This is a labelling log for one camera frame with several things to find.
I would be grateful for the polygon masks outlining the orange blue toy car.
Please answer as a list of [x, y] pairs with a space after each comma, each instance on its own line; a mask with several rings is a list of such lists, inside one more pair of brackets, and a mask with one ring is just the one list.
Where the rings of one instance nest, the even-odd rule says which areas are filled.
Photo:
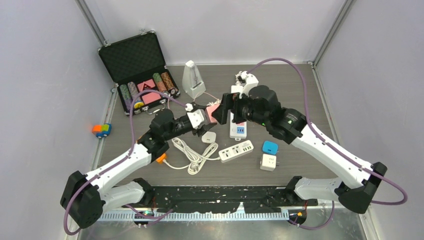
[[91, 132], [97, 138], [101, 139], [110, 135], [112, 125], [110, 123], [94, 125]]

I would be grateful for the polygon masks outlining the black poker chip case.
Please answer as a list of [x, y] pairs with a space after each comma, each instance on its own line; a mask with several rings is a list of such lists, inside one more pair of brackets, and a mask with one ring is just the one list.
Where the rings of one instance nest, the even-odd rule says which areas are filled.
[[98, 55], [112, 81], [124, 114], [149, 112], [181, 92], [167, 68], [158, 36], [147, 31], [100, 47]]

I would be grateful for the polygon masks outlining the white metronome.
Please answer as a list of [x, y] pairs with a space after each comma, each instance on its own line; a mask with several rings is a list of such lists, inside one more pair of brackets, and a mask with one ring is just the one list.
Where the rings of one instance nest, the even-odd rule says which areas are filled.
[[181, 82], [184, 92], [192, 99], [199, 97], [206, 91], [198, 66], [192, 60], [185, 63]]

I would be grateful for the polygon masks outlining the orange power strip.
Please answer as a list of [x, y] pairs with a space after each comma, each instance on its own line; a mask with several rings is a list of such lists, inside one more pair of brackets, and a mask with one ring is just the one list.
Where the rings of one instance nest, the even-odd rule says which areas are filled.
[[167, 159], [167, 154], [166, 154], [166, 153], [164, 153], [164, 154], [162, 154], [160, 157], [158, 157], [155, 161], [156, 161], [158, 164], [163, 164], [163, 163], [164, 163], [164, 161], [166, 161], [166, 159]]

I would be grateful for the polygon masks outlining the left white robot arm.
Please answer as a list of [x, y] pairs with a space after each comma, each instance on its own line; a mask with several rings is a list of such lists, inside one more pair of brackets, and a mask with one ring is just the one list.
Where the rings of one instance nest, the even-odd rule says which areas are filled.
[[208, 119], [206, 106], [192, 102], [186, 104], [185, 110], [186, 114], [179, 118], [170, 109], [159, 110], [148, 131], [133, 139], [126, 152], [100, 168], [85, 174], [77, 170], [68, 177], [60, 199], [65, 210], [63, 226], [68, 235], [72, 235], [68, 229], [69, 217], [80, 229], [85, 229], [109, 210], [131, 203], [148, 207], [153, 202], [151, 186], [142, 179], [123, 186], [116, 184], [163, 156], [169, 149], [169, 140], [188, 132], [200, 137], [215, 126]]

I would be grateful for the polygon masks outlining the long white colourful power strip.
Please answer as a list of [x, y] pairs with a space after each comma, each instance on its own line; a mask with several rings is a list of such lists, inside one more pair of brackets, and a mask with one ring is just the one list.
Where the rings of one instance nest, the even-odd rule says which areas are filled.
[[[243, 90], [241, 85], [232, 85], [231, 93], [239, 93]], [[247, 138], [247, 122], [234, 123], [234, 114], [230, 112], [229, 137], [235, 141], [241, 141]]]

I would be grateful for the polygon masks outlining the white cube socket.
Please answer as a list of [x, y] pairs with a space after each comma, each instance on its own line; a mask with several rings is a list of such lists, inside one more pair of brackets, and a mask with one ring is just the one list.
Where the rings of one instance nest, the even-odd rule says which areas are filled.
[[263, 153], [260, 159], [259, 168], [264, 171], [273, 172], [278, 164], [277, 156]]

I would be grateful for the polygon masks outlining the white grey power strip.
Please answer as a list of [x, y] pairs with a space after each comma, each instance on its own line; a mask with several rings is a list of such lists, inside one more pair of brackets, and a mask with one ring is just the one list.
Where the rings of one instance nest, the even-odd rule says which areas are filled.
[[226, 163], [228, 161], [234, 160], [241, 156], [251, 153], [254, 150], [254, 146], [250, 140], [245, 140], [239, 142], [233, 146], [227, 147], [218, 152], [220, 161]]

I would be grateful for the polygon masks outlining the blue charger adapter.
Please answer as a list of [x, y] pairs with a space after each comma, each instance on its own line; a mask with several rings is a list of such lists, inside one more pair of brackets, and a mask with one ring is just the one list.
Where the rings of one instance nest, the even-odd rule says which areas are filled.
[[262, 152], [268, 155], [276, 155], [279, 151], [279, 145], [272, 141], [264, 141], [262, 145]]

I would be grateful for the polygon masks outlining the white flat adapter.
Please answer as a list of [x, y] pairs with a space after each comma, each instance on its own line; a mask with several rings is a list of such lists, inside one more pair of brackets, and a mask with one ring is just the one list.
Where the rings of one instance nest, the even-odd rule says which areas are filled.
[[212, 131], [207, 131], [202, 137], [201, 141], [205, 144], [213, 144], [216, 142], [217, 134]]

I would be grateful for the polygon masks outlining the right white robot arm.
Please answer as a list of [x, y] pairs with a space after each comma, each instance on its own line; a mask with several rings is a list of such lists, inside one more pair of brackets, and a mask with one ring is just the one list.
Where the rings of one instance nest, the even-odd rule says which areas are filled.
[[374, 197], [387, 167], [369, 163], [347, 150], [335, 151], [331, 138], [318, 129], [312, 130], [306, 116], [293, 108], [282, 107], [275, 91], [265, 85], [252, 88], [248, 94], [225, 93], [212, 116], [221, 125], [233, 114], [233, 123], [250, 121], [265, 127], [278, 140], [308, 153], [333, 173], [336, 178], [310, 179], [294, 176], [286, 185], [285, 198], [291, 205], [320, 199], [337, 201], [346, 209], [364, 214]]

